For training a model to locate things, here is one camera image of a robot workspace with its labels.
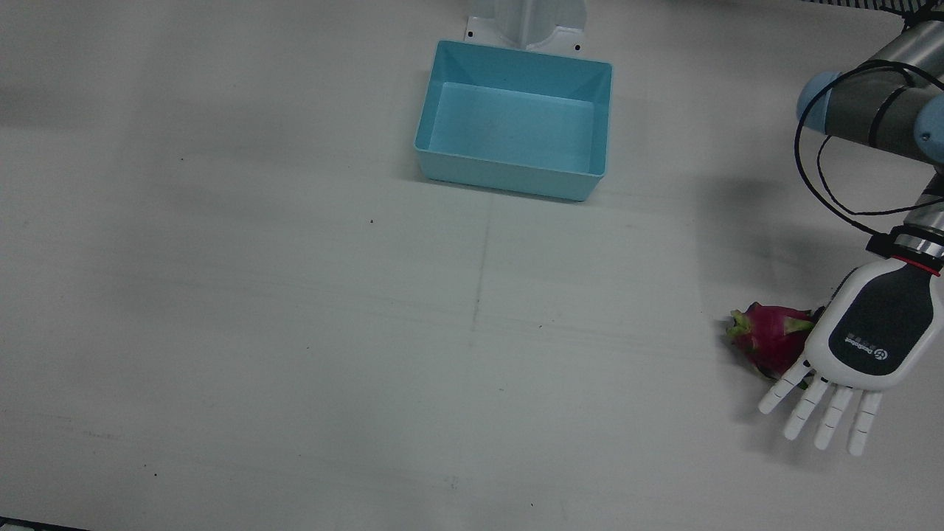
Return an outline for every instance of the pink dragon fruit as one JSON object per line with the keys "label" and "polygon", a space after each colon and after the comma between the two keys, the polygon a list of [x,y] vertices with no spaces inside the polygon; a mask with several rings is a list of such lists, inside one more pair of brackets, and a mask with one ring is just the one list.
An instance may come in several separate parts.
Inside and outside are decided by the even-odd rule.
{"label": "pink dragon fruit", "polygon": [[806,336],[816,323],[812,311],[752,304],[747,312],[731,312],[727,335],[748,360],[768,378],[777,379],[797,361]]}

